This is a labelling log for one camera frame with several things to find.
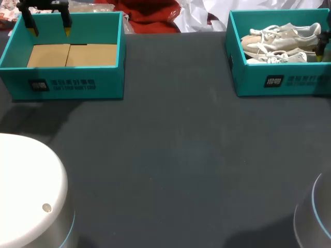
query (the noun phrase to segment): gray tablecloth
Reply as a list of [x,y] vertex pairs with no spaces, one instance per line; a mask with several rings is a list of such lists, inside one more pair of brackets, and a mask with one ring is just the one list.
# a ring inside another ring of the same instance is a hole
[[295,205],[331,167],[331,102],[238,98],[224,37],[127,36],[123,101],[12,103],[0,84],[0,132],[66,167],[79,248],[296,247]]

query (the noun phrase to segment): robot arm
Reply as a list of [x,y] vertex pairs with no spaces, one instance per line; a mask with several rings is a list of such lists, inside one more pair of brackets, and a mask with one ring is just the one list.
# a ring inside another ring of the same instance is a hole
[[36,37],[39,35],[39,31],[35,20],[29,11],[29,7],[35,7],[39,10],[58,10],[61,13],[63,27],[66,36],[69,37],[72,20],[69,13],[69,3],[51,0],[20,0],[17,3],[19,11],[22,12],[22,18],[25,23],[25,27]]

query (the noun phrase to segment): silver cylinder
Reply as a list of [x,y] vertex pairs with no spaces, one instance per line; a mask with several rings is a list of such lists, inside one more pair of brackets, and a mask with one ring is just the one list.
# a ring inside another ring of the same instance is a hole
[[315,180],[296,206],[293,224],[301,248],[331,247],[331,172]]
[[76,248],[66,170],[34,139],[0,134],[0,248]]

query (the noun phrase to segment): white shoe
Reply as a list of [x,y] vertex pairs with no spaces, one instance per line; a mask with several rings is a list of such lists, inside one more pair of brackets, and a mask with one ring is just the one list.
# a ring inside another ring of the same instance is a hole
[[288,56],[292,56],[292,55],[300,53],[300,52],[303,52],[307,55],[307,62],[309,62],[309,63],[317,62],[316,53],[313,52],[313,51],[306,51],[306,50],[302,50],[300,48],[296,48],[296,49],[290,50],[286,53],[287,53]]
[[285,51],[275,51],[265,54],[264,57],[250,58],[248,64],[277,64],[277,63],[306,63],[307,55],[304,52],[298,52],[291,56]]
[[251,35],[242,38],[244,52],[259,58],[264,53],[258,46],[262,44],[268,52],[290,51],[296,48],[312,50],[318,42],[317,35],[321,33],[321,25],[314,23],[311,26],[296,27],[291,23],[284,26],[272,25],[263,30],[250,30]]

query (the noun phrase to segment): teal box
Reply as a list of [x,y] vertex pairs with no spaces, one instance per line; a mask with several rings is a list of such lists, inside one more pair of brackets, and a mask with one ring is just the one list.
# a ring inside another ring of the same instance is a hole
[[238,96],[331,95],[331,63],[247,64],[240,38],[271,25],[328,30],[329,9],[230,11],[225,49]]
[[[121,12],[71,13],[70,36],[60,13],[34,14],[39,36],[20,17],[0,60],[0,77],[13,100],[122,98],[125,34]],[[27,68],[37,44],[117,44],[115,66]]]

